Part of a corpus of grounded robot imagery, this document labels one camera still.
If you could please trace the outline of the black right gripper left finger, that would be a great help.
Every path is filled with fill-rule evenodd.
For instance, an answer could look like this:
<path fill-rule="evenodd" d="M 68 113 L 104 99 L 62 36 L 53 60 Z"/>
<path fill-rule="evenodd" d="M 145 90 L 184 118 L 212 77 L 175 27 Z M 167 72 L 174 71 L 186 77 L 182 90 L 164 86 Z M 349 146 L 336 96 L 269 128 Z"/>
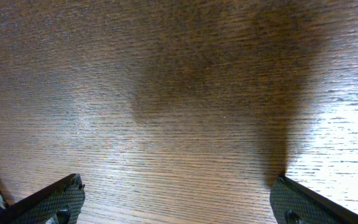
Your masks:
<path fill-rule="evenodd" d="M 0 211 L 0 224 L 76 224 L 85 202 L 85 185 L 70 174 Z"/>

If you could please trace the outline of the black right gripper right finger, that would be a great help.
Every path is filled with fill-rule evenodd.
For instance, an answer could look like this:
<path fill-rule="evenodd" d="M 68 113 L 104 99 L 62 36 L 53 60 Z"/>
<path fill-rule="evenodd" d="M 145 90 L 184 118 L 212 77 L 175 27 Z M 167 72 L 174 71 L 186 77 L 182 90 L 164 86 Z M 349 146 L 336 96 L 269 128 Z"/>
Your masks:
<path fill-rule="evenodd" d="M 278 224 L 358 224 L 358 214 L 282 175 L 272 185 L 270 206 Z"/>

